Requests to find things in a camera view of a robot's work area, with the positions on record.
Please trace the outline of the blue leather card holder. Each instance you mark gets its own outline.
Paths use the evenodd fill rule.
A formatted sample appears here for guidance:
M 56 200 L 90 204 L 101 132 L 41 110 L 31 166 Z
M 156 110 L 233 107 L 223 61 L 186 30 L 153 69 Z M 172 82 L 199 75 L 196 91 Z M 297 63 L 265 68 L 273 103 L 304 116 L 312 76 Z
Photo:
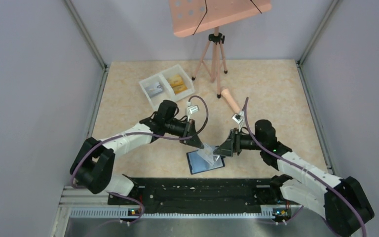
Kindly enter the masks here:
M 220 156 L 214 164 L 209 164 L 197 151 L 188 152 L 186 155 L 191 175 L 225 167 L 224 156 Z

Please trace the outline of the silver card pulled out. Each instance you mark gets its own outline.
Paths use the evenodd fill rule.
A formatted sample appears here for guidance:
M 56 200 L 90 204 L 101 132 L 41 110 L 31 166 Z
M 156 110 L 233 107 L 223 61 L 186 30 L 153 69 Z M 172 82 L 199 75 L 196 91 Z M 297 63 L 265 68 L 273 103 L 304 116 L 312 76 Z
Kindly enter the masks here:
M 214 154 L 214 147 L 204 144 L 203 149 L 199 149 L 196 154 L 205 160 L 209 165 L 214 165 L 221 157 Z

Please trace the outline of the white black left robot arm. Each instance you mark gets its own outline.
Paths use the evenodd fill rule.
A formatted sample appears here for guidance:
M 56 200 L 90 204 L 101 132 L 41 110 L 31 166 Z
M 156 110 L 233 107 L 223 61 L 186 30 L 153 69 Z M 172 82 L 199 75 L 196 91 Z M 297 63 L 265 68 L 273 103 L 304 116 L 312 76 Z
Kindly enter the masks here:
M 86 139 L 70 168 L 71 182 L 93 194 L 116 193 L 126 204 L 135 203 L 139 196 L 135 183 L 125 175 L 113 173 L 116 158 L 158 138 L 204 148 L 195 130 L 195 121 L 177 119 L 177 111 L 175 102 L 164 100 L 152 116 L 139 121 L 131 129 L 105 140 Z

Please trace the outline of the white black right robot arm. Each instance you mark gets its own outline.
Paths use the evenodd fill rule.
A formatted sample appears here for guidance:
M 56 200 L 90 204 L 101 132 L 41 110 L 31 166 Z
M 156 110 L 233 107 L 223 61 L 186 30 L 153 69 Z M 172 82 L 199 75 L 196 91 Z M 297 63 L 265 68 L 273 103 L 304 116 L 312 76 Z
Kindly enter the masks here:
M 267 165 L 282 172 L 271 179 L 269 196 L 273 202 L 289 200 L 302 205 L 318 214 L 338 236 L 350 237 L 374 218 L 357 179 L 343 179 L 300 158 L 277 140 L 270 121 L 256 121 L 254 133 L 232 129 L 214 154 L 231 157 L 243 150 L 258 150 Z

